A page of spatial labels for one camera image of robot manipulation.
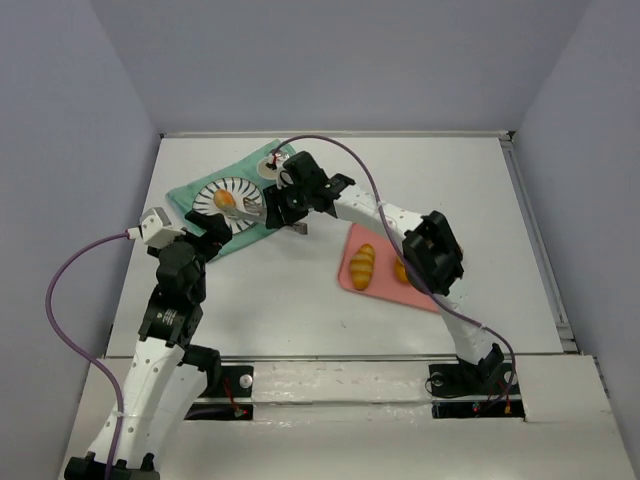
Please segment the silver metal tongs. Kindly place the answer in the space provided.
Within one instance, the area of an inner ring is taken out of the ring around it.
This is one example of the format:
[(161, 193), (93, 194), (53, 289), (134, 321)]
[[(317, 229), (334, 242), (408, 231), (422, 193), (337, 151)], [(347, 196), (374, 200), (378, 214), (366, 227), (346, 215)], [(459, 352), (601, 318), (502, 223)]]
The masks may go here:
[[(231, 220), (235, 221), (247, 221), (252, 223), (266, 224), (267, 211), (266, 209), (248, 198), (243, 199), (243, 208), (237, 206), (225, 205), (220, 207), (220, 210)], [(292, 225), (286, 225), (289, 228), (301, 235), (308, 234), (307, 224), (304, 222), (296, 222)]]

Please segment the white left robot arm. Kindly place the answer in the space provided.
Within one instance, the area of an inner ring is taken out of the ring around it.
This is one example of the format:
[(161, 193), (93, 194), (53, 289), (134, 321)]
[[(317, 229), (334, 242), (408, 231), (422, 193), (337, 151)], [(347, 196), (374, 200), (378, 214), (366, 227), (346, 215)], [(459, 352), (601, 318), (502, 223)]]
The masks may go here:
[(193, 344), (206, 298), (206, 265), (232, 238), (221, 214), (189, 211), (195, 235), (171, 224), (161, 208), (145, 212), (125, 233), (158, 261), (134, 354), (116, 403), (82, 457), (71, 458), (67, 479), (157, 479), (171, 432), (207, 388), (221, 378), (218, 351)]

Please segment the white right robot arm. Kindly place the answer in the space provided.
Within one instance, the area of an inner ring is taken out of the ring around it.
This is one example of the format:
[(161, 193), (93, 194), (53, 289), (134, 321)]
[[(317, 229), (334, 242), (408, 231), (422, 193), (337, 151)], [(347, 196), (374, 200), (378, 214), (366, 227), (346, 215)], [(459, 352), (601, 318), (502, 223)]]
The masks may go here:
[(328, 177), (305, 151), (292, 156), (273, 151), (267, 168), (276, 175), (276, 184), (264, 190), (268, 229), (291, 226), (314, 211), (386, 236), (410, 284), (434, 301), (454, 342), (457, 365), (453, 379), (442, 384), (453, 386), (457, 396), (497, 392), (494, 383), (504, 362), (500, 346), (448, 299), (463, 276), (463, 254), (442, 213), (420, 215), (384, 203), (345, 175)]

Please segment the small round bread roll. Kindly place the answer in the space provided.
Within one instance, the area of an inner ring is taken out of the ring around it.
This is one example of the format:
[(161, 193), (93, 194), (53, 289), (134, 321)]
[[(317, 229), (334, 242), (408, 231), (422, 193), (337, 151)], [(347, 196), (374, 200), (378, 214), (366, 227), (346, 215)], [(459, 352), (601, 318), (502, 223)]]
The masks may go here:
[(213, 201), (215, 206), (221, 210), (236, 208), (236, 202), (233, 195), (225, 189), (216, 190), (213, 195)]

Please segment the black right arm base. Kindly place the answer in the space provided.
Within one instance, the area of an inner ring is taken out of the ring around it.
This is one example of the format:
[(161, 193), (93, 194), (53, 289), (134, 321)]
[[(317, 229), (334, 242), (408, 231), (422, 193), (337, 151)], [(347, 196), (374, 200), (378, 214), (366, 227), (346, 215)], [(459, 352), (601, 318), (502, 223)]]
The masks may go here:
[(511, 378), (510, 362), (502, 364), (493, 379), (482, 386), (470, 386), (460, 373), (457, 363), (429, 366), (425, 390), (432, 399), (434, 419), (525, 418), (517, 377), (505, 393)]

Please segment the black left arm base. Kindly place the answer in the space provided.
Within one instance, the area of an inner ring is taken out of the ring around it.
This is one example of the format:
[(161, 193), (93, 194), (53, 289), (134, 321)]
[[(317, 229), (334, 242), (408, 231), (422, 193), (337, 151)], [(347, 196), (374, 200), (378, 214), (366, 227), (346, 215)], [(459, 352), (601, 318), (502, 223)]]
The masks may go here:
[(219, 380), (208, 385), (189, 408), (189, 421), (251, 421), (254, 367), (223, 365)]

